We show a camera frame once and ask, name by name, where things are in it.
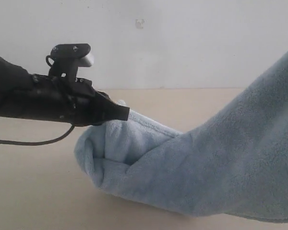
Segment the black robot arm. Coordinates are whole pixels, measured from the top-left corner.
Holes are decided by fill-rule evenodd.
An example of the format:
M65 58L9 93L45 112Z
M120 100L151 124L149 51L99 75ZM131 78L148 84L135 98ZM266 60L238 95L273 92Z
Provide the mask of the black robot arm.
M74 127L127 121L128 107L96 91L90 80L77 77L79 67L92 66L90 51L88 44L55 46L46 58L48 75L30 74L0 57L0 116L65 122Z

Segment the beige table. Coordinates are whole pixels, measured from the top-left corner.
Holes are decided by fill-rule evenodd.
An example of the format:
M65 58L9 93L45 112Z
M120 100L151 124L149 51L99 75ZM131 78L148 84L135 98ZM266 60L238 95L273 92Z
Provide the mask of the beige table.
M220 110L241 90L108 91L134 110L187 131ZM0 138L40 141L65 124L0 119ZM187 218L105 195L75 162L84 129L42 147L0 146L0 230L288 230L287 225L218 215Z

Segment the towel fold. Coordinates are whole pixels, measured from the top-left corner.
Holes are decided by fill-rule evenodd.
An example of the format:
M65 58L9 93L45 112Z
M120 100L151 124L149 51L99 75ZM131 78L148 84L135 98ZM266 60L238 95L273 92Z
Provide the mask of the towel fold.
M131 110L89 127L75 156L108 194L194 217L288 222L288 52L189 132Z

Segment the fleece blanket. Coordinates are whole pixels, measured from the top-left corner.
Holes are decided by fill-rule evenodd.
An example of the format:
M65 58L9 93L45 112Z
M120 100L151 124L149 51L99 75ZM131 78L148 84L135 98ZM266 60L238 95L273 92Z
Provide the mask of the fleece blanket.
M193 217L288 222L288 52L189 132L131 110L128 121L89 127L75 156L114 196Z

